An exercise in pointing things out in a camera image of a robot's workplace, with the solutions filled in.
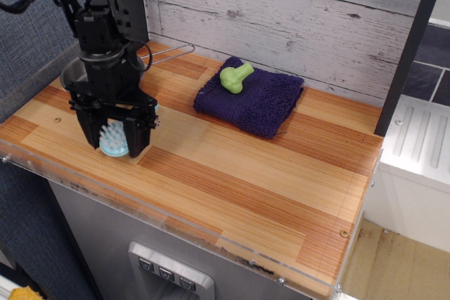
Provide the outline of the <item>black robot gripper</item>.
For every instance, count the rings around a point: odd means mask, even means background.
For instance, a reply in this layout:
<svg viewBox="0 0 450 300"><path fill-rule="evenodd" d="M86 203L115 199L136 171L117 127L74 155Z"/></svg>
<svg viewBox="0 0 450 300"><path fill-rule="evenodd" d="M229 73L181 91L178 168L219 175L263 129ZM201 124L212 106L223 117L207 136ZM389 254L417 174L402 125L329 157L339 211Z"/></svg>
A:
<svg viewBox="0 0 450 300"><path fill-rule="evenodd" d="M137 56L139 48L148 48L148 39L133 34L127 18L118 20L106 8L80 10L73 24L87 82L69 83L70 107L87 142L97 149L100 131L117 105L133 105L140 115L150 115L150 104L156 99L141 90L140 82L151 62L145 65ZM129 156L136 158L149 146L150 127L135 118L125 119L123 125Z"/></svg>

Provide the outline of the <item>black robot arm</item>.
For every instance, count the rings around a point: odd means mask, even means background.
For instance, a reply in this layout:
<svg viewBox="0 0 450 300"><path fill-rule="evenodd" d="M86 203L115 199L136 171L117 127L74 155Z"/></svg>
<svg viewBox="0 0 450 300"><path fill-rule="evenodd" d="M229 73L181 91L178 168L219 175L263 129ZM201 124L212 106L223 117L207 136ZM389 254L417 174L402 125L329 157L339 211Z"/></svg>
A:
<svg viewBox="0 0 450 300"><path fill-rule="evenodd" d="M35 0L2 4L19 14ZM131 13L122 0L53 0L79 42L77 62L83 75L69 65L60 80L70 93L70 107L88 143L111 155L138 157L158 124L158 102L142 91L142 76L151 66L137 56L148 40L132 32Z"/></svg>

